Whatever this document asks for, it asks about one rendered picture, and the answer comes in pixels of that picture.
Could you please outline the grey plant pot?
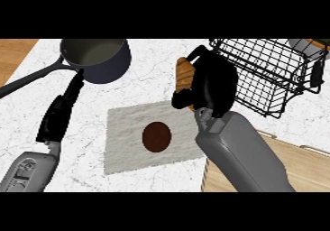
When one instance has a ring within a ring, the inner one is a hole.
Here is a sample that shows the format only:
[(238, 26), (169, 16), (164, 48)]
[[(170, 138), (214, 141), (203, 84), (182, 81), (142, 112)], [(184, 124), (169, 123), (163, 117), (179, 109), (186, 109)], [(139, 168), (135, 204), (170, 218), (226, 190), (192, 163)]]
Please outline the grey plant pot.
[(290, 47), (300, 51), (307, 60), (316, 60), (324, 57), (330, 59), (330, 46), (325, 46), (321, 42), (312, 39), (288, 39)]

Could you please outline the dark brown oval food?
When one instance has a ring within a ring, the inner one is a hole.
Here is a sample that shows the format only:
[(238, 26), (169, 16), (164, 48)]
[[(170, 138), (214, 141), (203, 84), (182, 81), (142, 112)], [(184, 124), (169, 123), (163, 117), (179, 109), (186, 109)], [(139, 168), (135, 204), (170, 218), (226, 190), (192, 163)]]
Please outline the dark brown oval food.
[(161, 122), (151, 122), (142, 130), (142, 145), (147, 151), (161, 152), (172, 139), (169, 127)]

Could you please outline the orange-brown wooden tray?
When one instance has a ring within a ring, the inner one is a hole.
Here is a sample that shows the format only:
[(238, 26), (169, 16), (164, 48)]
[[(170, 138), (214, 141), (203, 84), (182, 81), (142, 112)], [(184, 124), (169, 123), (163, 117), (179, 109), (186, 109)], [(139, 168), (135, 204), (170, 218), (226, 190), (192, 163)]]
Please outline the orange-brown wooden tray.
[(175, 95), (181, 96), (184, 93), (192, 93), (192, 102), (185, 107), (191, 111), (200, 108), (200, 85), (195, 77), (195, 68), (186, 58), (181, 57), (175, 62)]

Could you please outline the dark blue saucepan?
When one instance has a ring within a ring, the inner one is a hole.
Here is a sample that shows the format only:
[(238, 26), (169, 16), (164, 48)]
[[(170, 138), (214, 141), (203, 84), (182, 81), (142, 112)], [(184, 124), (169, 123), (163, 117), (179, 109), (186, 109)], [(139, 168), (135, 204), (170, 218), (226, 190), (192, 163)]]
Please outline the dark blue saucepan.
[(82, 69), (88, 83), (105, 84), (122, 77), (129, 65), (130, 49), (126, 39), (61, 39), (55, 62), (0, 87), (0, 99), (57, 69)]

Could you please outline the large pale wooden board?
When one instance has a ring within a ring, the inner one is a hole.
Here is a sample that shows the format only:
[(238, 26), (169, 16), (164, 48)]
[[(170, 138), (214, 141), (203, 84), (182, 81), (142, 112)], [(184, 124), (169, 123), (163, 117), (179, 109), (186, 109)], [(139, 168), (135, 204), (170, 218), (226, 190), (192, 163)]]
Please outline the large pale wooden board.
[[(287, 170), (287, 178), (299, 192), (330, 191), (330, 152), (307, 145), (293, 145), (276, 139), (273, 134), (256, 130), (275, 152)], [(226, 177), (209, 159), (200, 184), (201, 192), (235, 192)]]

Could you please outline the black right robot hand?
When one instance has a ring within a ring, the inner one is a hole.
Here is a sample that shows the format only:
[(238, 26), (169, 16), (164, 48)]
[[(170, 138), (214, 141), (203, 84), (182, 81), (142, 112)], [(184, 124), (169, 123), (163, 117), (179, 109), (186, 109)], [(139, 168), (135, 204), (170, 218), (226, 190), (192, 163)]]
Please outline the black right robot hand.
[(203, 45), (189, 52), (185, 59), (195, 60), (191, 89), (172, 93), (172, 107), (175, 109), (186, 106), (192, 106), (194, 109), (206, 107), (213, 111), (212, 117), (219, 118), (234, 103), (238, 84), (237, 69), (232, 63)]

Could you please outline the grey placemat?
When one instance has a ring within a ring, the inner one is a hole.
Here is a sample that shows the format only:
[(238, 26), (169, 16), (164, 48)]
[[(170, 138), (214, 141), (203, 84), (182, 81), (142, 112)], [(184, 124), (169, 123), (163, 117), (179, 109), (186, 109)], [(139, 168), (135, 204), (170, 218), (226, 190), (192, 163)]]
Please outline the grey placemat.
[[(161, 152), (150, 152), (142, 145), (142, 130), (151, 122), (170, 129), (172, 139)], [(194, 138), (194, 114), (188, 108), (173, 109), (169, 101), (110, 109), (104, 151), (104, 173), (135, 171), (150, 166), (184, 162), (203, 157)]]

